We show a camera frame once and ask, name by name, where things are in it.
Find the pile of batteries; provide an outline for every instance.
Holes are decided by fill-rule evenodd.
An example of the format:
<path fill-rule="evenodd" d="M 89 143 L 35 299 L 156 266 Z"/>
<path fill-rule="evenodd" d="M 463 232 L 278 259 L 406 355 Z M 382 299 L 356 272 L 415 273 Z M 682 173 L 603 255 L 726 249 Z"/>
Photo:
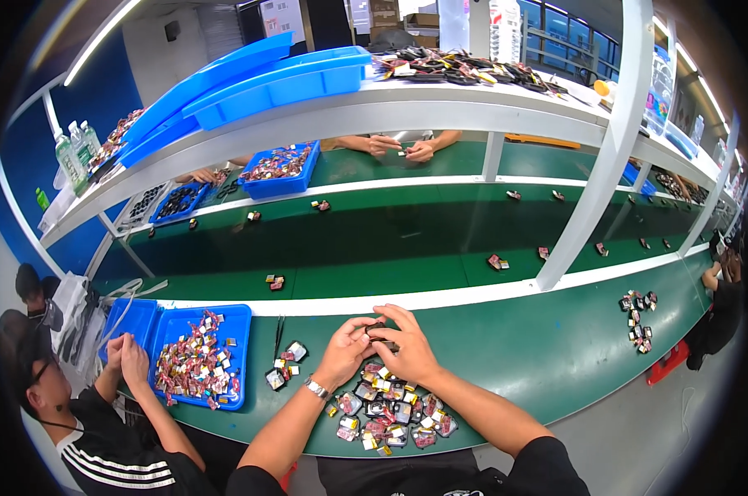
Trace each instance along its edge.
<path fill-rule="evenodd" d="M 217 329 L 224 320 L 222 315 L 204 310 L 200 326 L 190 322 L 189 334 L 162 347 L 157 359 L 156 389 L 164 393 L 168 406 L 176 404 L 173 394 L 194 398 L 205 395 L 211 410 L 216 410 L 228 402 L 219 396 L 228 393 L 229 385 L 239 392 L 240 370 L 230 372 L 228 350 L 236 346 L 236 340 L 229 337 L 223 346 L 217 342 Z"/>
<path fill-rule="evenodd" d="M 437 48 L 408 47 L 393 50 L 374 60 L 381 66 L 381 79 L 395 77 L 416 83 L 448 81 L 463 86 L 513 83 L 540 93 L 565 94 L 567 90 L 542 78 L 523 64 L 502 64 L 462 52 Z"/>
<path fill-rule="evenodd" d="M 389 456 L 409 438 L 424 449 L 440 437 L 449 437 L 459 425 L 443 411 L 443 402 L 432 393 L 421 395 L 414 382 L 400 380 L 381 363 L 370 361 L 360 372 L 355 391 L 343 391 L 325 411 L 341 413 L 336 435 L 345 441 L 358 438 L 364 450 Z M 364 420 L 357 416 L 362 413 Z"/>
<path fill-rule="evenodd" d="M 198 196 L 199 192 L 200 186 L 195 187 L 194 184 L 181 186 L 180 188 L 171 191 L 167 201 L 165 201 L 164 205 L 162 205 L 162 208 L 157 213 L 157 219 L 188 210 L 190 205 L 195 201 L 195 197 Z"/>
<path fill-rule="evenodd" d="M 242 172 L 239 177 L 245 181 L 259 181 L 300 175 L 310 154 L 311 146 L 305 144 L 301 152 L 297 152 L 296 148 L 297 145 L 292 144 L 270 150 L 268 157 L 260 159 L 250 171 Z"/>
<path fill-rule="evenodd" d="M 125 119 L 118 121 L 118 126 L 112 130 L 110 136 L 107 137 L 107 141 L 104 141 L 104 144 L 101 145 L 99 152 L 90 160 L 88 165 L 90 166 L 91 173 L 95 169 L 98 169 L 112 154 L 120 150 L 121 146 L 126 144 L 123 141 L 123 135 L 129 130 L 131 124 L 134 124 L 140 118 L 143 112 L 145 112 L 145 109 L 135 110 L 126 116 Z"/>
<path fill-rule="evenodd" d="M 641 354 L 652 351 L 653 329 L 651 327 L 641 327 L 641 313 L 644 310 L 655 311 L 658 303 L 658 297 L 654 292 L 648 292 L 641 295 L 638 291 L 630 290 L 619 300 L 619 308 L 628 313 L 627 326 L 630 328 L 628 338 L 636 346 L 637 351 Z"/>

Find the white metal shelf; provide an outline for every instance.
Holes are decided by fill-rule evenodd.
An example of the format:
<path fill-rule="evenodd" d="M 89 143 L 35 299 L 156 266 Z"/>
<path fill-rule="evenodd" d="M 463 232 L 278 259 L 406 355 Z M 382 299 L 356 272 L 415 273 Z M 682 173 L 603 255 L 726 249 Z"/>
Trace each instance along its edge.
<path fill-rule="evenodd" d="M 594 93 L 576 83 L 557 81 Z M 609 118 L 610 114 L 598 105 L 517 85 L 458 86 L 369 79 L 356 93 L 285 105 L 212 131 L 198 131 L 133 167 L 121 167 L 74 202 L 43 235 L 41 243 L 51 246 L 112 205 L 166 179 L 284 143 L 404 129 L 461 129 L 547 136 L 600 148 Z M 662 138 L 647 140 L 640 136 L 632 155 L 705 187 L 712 187 L 718 172 L 706 153 L 690 161 Z"/>

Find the man with glasses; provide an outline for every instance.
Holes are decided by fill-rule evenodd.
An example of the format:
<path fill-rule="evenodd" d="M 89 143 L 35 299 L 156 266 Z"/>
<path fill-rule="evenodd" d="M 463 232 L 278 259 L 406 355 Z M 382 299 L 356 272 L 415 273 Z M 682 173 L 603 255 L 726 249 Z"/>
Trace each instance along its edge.
<path fill-rule="evenodd" d="M 0 318 L 0 362 L 10 391 L 39 421 L 86 494 L 212 494 L 198 451 L 148 384 L 149 360 L 131 334 L 107 343 L 107 366 L 71 399 L 71 385 L 52 351 L 46 315 L 35 322 L 7 310 Z M 121 376 L 161 446 L 145 446 L 111 403 Z"/>

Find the wristwatch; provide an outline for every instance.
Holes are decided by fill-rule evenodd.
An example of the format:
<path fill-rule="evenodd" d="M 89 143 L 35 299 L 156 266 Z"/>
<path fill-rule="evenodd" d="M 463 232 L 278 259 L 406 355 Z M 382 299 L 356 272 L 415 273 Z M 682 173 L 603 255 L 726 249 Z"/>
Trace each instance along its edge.
<path fill-rule="evenodd" d="M 328 391 L 325 388 L 321 387 L 318 382 L 315 382 L 310 378 L 310 375 L 308 376 L 308 379 L 305 379 L 305 387 L 307 387 L 311 393 L 315 393 L 324 401 L 329 400 L 330 395 L 333 393 L 332 391 Z"/>

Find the white stripe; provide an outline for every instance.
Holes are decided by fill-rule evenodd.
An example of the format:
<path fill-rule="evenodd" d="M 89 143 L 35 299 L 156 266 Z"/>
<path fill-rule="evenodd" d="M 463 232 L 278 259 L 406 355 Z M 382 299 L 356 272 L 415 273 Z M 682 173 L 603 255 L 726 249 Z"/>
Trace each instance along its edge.
<path fill-rule="evenodd" d="M 169 486 L 171 484 L 176 483 L 176 480 L 173 479 L 172 477 L 170 479 L 165 479 L 165 480 L 161 480 L 157 482 L 147 482 L 147 483 L 121 482 L 117 480 L 107 479 L 105 477 L 101 477 L 100 475 L 96 475 L 92 472 L 86 471 L 77 463 L 71 463 L 71 465 L 76 470 L 84 474 L 86 477 L 89 477 L 90 479 L 93 479 L 96 482 L 101 482 L 102 484 L 107 484 L 109 486 L 122 487 L 124 489 L 156 489 L 158 487 Z"/>
<path fill-rule="evenodd" d="M 110 470 L 100 465 L 95 465 L 94 463 L 89 463 L 83 460 L 71 444 L 65 447 L 65 451 L 63 451 L 63 456 L 65 456 L 66 458 L 69 458 L 69 461 L 71 461 L 71 464 L 73 464 L 73 462 L 76 461 L 77 463 L 79 463 L 85 468 L 89 468 L 92 471 L 97 471 L 104 475 L 111 475 L 112 477 L 117 477 L 118 479 L 154 480 L 154 479 L 161 479 L 162 477 L 165 477 L 166 475 L 170 475 L 169 468 L 166 468 L 163 471 L 149 472 L 147 474 L 131 474 L 129 472 L 118 472 L 118 471 Z"/>
<path fill-rule="evenodd" d="M 146 465 L 145 467 L 142 467 L 141 465 L 121 465 L 120 463 L 109 462 L 109 461 L 103 460 L 99 456 L 91 456 L 88 453 L 85 453 L 83 450 L 77 451 L 76 446 L 71 445 L 71 448 L 73 448 L 74 453 L 77 453 L 79 456 L 81 456 L 85 460 L 88 460 L 91 462 L 98 462 L 106 467 L 118 468 L 119 470 L 150 472 L 152 470 L 156 470 L 158 468 L 165 468 L 168 466 L 168 463 L 164 460 L 162 460 L 161 462 L 151 463 L 150 465 Z"/>
<path fill-rule="evenodd" d="M 688 251 L 691 256 L 708 249 L 703 243 Z M 603 267 L 590 271 L 565 274 L 559 283 L 549 291 L 564 290 L 571 287 L 598 283 L 607 279 L 648 271 L 667 263 L 682 260 L 679 253 L 667 253 L 650 259 L 636 260 L 612 267 Z M 370 313 L 374 305 L 392 303 L 408 310 L 424 310 L 446 306 L 470 305 L 472 303 L 494 302 L 509 298 L 519 298 L 542 291 L 536 279 L 524 279 L 513 283 L 489 284 L 486 286 L 461 287 L 452 290 L 424 291 L 421 293 L 382 294 L 379 296 L 356 296 L 351 298 L 317 298 L 306 300 L 259 300 L 259 301 L 211 301 L 211 300 L 157 300 L 159 306 L 171 308 L 201 308 L 204 306 L 235 305 L 245 303 L 256 317 L 314 317 L 319 315 L 350 315 Z"/>

